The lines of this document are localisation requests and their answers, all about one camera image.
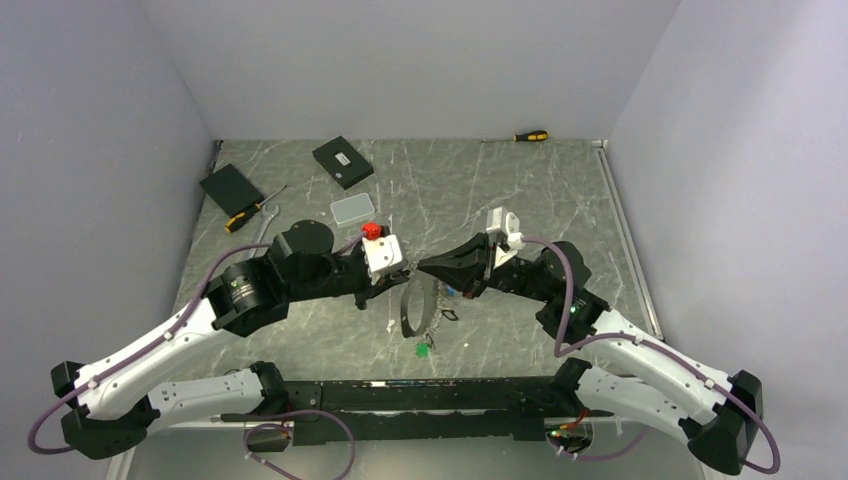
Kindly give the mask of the round metal keyring plate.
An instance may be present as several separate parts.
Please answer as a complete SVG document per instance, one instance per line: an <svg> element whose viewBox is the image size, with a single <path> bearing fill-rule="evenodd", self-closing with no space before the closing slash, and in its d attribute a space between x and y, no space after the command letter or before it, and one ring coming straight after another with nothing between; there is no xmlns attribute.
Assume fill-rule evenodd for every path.
<svg viewBox="0 0 848 480"><path fill-rule="evenodd" d="M442 309L453 309L458 315L455 302L457 292L449 296L447 286L430 275L413 273L401 294L399 317L402 337L412 339L415 345L427 343L430 346L429 355L437 350L436 340L440 327L459 321L448 321L441 314Z"/></svg>

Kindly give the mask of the black key tag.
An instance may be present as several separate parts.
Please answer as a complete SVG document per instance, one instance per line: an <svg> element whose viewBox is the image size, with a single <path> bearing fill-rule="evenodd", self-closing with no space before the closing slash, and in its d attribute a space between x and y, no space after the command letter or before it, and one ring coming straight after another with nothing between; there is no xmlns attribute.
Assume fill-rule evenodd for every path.
<svg viewBox="0 0 848 480"><path fill-rule="evenodd" d="M441 314L448 321L456 322L459 320L458 315L453 309L442 309Z"/></svg>

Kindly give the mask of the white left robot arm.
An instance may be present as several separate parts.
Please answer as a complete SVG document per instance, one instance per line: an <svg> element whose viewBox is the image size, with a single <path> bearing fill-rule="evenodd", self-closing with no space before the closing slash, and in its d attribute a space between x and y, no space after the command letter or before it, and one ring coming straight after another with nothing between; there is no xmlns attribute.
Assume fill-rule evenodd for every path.
<svg viewBox="0 0 848 480"><path fill-rule="evenodd" d="M172 375L195 356L285 319L294 302L350 295L364 309L406 281L407 263L400 239L383 225L369 223L336 248L329 227L313 220L262 244L256 257L217 259L189 303L158 327L99 361L53 368L54 392L68 408L65 449L105 459L175 424L289 412L290 394L268 361L201 380L175 382Z"/></svg>

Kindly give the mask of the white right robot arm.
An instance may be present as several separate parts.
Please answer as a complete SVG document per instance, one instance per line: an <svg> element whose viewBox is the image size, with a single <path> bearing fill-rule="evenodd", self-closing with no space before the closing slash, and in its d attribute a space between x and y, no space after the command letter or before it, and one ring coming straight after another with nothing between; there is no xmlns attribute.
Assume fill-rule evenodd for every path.
<svg viewBox="0 0 848 480"><path fill-rule="evenodd" d="M565 361L550 391L560 413L623 415L680 441L702 464L726 475L780 470L757 376L712 368L642 330L585 288L591 273L572 244L539 240L542 252L526 260L518 254L526 241L518 235L508 244L477 234L421 260L418 269L469 299L495 289L542 302L536 319L554 339L555 356Z"/></svg>

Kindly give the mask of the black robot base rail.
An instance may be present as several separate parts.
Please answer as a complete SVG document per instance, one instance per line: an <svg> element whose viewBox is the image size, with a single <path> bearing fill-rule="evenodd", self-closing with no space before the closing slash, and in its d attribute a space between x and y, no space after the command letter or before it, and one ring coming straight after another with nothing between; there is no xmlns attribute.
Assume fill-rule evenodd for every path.
<svg viewBox="0 0 848 480"><path fill-rule="evenodd" d="M287 414L297 446L358 441L507 437L542 441L556 420L587 411L578 400L590 363L568 359L551 377L282 381L283 397L226 423Z"/></svg>

